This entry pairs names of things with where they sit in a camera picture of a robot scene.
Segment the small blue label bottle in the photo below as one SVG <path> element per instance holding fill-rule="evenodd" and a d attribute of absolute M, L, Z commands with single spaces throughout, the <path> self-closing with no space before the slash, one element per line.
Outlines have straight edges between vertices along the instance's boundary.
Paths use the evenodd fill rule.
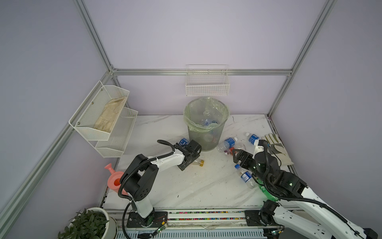
<path fill-rule="evenodd" d="M 247 187 L 249 187 L 250 189 L 256 188 L 257 183 L 255 182 L 255 180 L 252 177 L 252 174 L 248 170 L 242 168 L 239 164 L 235 165 L 235 169 L 238 175 L 240 176 L 241 180 L 245 183 Z"/>

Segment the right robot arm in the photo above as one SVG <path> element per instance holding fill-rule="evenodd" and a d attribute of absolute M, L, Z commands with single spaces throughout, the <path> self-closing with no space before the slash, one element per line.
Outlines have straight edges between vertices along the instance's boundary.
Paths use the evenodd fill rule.
<path fill-rule="evenodd" d="M 253 153 L 232 151 L 233 161 L 246 169 L 255 182 L 275 199 L 264 202 L 258 220 L 264 226 L 284 226 L 309 239 L 376 239 L 327 205 L 297 175 L 280 168 L 280 159 L 266 140 L 255 140 Z"/>

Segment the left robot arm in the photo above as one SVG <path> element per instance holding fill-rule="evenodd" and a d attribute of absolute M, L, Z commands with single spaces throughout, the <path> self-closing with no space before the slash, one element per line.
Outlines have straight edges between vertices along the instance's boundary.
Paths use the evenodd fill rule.
<path fill-rule="evenodd" d="M 133 209 L 133 216 L 129 217 L 132 221 L 128 223 L 129 226 L 136 224 L 139 227 L 149 227 L 154 223 L 157 213 L 150 202 L 149 193 L 158 173 L 175 166 L 183 171 L 197 160 L 202 152 L 202 146 L 195 140 L 185 145 L 171 144 L 162 139 L 157 142 L 169 146 L 170 152 L 153 157 L 143 154 L 135 156 L 120 178 L 117 194 L 120 198 L 129 200 Z"/>

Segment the orange label bottle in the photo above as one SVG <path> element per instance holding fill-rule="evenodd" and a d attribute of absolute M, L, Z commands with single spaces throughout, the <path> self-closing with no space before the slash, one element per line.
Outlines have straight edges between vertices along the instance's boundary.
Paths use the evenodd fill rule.
<path fill-rule="evenodd" d="M 192 165 L 197 165 L 197 166 L 203 167 L 204 162 L 205 161 L 203 159 L 197 159 L 197 160 L 192 162 Z"/>

